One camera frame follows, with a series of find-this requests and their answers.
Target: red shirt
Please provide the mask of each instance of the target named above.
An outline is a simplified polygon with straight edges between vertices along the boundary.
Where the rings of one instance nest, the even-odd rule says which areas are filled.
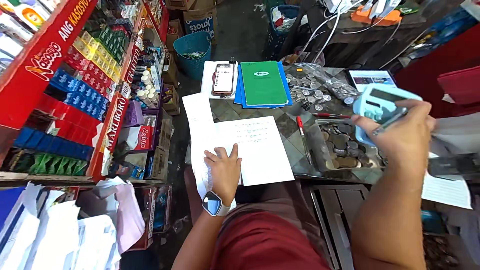
[[[310,241],[281,217],[256,212],[231,222],[217,241],[210,269],[329,270]]]

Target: green notebook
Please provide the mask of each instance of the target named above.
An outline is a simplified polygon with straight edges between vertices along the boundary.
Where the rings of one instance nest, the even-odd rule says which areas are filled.
[[[247,105],[288,103],[277,62],[243,62],[240,67]]]

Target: calculator display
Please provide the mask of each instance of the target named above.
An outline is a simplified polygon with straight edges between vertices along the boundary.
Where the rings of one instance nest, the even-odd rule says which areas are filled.
[[[372,97],[376,97],[376,98],[381,98],[381,99],[385,99],[385,100],[388,100],[388,101],[391,101],[391,102],[395,102],[395,101],[399,101],[399,100],[404,100],[406,98],[403,98],[403,97],[399,97],[397,95],[394,95],[394,94],[390,94],[390,93],[387,93],[387,92],[383,92],[379,89],[372,89],[372,92],[370,93],[370,96]]]

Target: red pen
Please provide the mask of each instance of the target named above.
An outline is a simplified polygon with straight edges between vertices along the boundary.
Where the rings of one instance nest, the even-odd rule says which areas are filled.
[[[299,126],[301,140],[303,142],[303,147],[305,148],[305,155],[307,156],[308,163],[313,165],[312,157],[310,156],[310,151],[307,147],[307,140],[305,139],[305,132],[303,131],[303,123],[300,116],[297,116],[297,125]]]
[[[321,117],[331,117],[331,118],[351,118],[349,115],[343,115],[343,114],[330,114],[330,113],[312,113],[315,116],[321,116]]]

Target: light blue calculator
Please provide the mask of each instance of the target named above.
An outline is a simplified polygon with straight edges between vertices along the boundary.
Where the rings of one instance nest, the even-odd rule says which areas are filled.
[[[379,124],[388,121],[397,110],[396,101],[404,99],[423,100],[420,96],[394,86],[368,85],[362,95],[353,102],[353,113],[375,120]],[[363,129],[355,127],[357,141],[375,146]]]

